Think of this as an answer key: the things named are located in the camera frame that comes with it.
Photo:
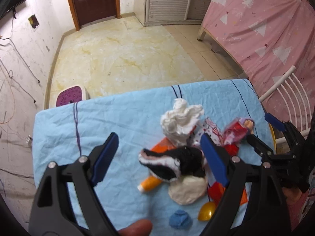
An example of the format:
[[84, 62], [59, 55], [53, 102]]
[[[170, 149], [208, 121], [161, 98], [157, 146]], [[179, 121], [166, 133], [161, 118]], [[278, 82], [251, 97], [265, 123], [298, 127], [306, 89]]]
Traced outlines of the right hand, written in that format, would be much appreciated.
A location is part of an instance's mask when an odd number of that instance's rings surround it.
[[294, 205], [302, 196], [302, 191], [299, 188], [282, 188], [283, 194], [286, 197], [288, 206]]

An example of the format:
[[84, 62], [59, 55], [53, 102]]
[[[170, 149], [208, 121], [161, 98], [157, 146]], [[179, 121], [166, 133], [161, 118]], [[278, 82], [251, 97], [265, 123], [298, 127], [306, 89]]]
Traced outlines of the left hand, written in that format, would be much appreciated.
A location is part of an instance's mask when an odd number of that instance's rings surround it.
[[149, 236], [153, 224], [148, 219], [140, 219], [126, 228], [118, 231], [121, 236]]

